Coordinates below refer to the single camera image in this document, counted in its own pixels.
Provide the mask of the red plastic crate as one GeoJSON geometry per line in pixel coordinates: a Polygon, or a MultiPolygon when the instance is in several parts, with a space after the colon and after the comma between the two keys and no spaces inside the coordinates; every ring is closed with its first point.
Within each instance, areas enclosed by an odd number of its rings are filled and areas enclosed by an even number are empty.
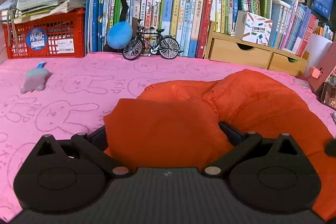
{"type": "Polygon", "coordinates": [[[84,57],[84,9],[20,24],[3,24],[7,57],[84,57]]]}

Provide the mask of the pink toy house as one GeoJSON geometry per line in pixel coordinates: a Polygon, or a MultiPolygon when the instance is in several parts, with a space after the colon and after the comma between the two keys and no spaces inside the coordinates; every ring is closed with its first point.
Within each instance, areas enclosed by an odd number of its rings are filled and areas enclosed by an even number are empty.
{"type": "Polygon", "coordinates": [[[317,67],[311,67],[308,83],[319,102],[335,110],[335,42],[317,67]]]}

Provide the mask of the miniature black bicycle model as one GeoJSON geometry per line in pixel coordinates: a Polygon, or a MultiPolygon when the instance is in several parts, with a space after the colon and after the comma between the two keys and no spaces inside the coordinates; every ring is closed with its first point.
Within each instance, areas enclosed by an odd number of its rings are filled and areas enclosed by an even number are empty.
{"type": "Polygon", "coordinates": [[[146,28],[139,19],[136,36],[123,48],[123,57],[129,61],[136,60],[148,48],[148,56],[160,55],[167,60],[175,59],[183,51],[173,35],[163,35],[163,32],[164,29],[146,28]]]}

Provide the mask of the orange puffer jacket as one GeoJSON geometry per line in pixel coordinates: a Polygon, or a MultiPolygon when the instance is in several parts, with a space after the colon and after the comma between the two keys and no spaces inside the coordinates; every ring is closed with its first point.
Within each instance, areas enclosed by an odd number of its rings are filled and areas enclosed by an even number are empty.
{"type": "Polygon", "coordinates": [[[335,158],[325,153],[331,133],[297,93],[257,71],[152,84],[135,99],[119,100],[104,117],[105,153],[131,170],[203,169],[233,148],[221,121],[265,138],[294,137],[321,178],[313,210],[325,220],[335,216],[335,158]]]}

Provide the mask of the blue round ball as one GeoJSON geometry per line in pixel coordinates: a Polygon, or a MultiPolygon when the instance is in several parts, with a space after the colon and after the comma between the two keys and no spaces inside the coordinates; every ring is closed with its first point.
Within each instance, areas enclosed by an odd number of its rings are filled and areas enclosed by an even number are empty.
{"type": "Polygon", "coordinates": [[[132,38],[133,29],[128,22],[118,22],[107,35],[107,44],[113,49],[120,50],[128,45],[132,38]]]}

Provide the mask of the white pencil pattern box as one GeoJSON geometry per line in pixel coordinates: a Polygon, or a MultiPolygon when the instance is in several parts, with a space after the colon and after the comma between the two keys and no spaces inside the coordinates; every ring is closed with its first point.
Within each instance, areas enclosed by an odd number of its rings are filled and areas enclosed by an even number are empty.
{"type": "Polygon", "coordinates": [[[235,38],[244,42],[267,46],[273,21],[262,16],[239,11],[235,26],[235,38]]]}

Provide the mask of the pink patterned blanket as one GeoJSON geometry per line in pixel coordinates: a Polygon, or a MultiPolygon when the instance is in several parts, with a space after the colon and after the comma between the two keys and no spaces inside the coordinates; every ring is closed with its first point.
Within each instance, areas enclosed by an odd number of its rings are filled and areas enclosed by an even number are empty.
{"type": "Polygon", "coordinates": [[[104,122],[121,98],[135,98],[151,84],[171,80],[213,81],[243,70],[242,65],[178,57],[141,57],[127,61],[113,53],[83,58],[46,58],[51,72],[41,92],[21,93],[25,75],[38,59],[8,59],[1,63],[1,220],[9,221],[21,207],[13,191],[18,169],[44,134],[42,110],[54,102],[58,122],[51,127],[57,139],[90,133],[104,122]]]}

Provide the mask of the grey small plush toy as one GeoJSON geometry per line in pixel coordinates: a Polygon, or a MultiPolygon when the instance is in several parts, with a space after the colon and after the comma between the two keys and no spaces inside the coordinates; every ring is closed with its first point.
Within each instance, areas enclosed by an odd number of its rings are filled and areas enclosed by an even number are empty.
{"type": "Polygon", "coordinates": [[[26,73],[25,83],[21,88],[21,94],[28,92],[41,92],[45,89],[47,80],[51,77],[52,73],[45,68],[46,61],[42,61],[34,69],[26,73]]]}

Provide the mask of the row of upright books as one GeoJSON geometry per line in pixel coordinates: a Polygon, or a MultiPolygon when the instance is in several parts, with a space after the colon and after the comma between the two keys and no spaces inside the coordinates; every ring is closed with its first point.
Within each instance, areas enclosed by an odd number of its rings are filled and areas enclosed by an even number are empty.
{"type": "Polygon", "coordinates": [[[303,56],[310,50],[312,35],[332,39],[327,18],[306,5],[305,0],[87,0],[85,5],[85,51],[123,52],[108,46],[108,31],[118,22],[128,22],[137,32],[137,22],[146,28],[164,29],[183,51],[178,56],[205,57],[211,22],[214,31],[235,37],[239,11],[273,21],[267,47],[303,56]]]}

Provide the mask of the wooden drawer organizer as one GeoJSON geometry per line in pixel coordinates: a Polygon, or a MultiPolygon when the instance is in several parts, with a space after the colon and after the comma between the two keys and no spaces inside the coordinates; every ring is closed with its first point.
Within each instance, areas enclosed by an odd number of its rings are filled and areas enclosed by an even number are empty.
{"type": "Polygon", "coordinates": [[[248,65],[269,71],[288,73],[301,77],[305,73],[310,53],[296,56],[282,50],[244,42],[233,36],[214,31],[211,22],[206,45],[205,59],[232,64],[248,65]]]}

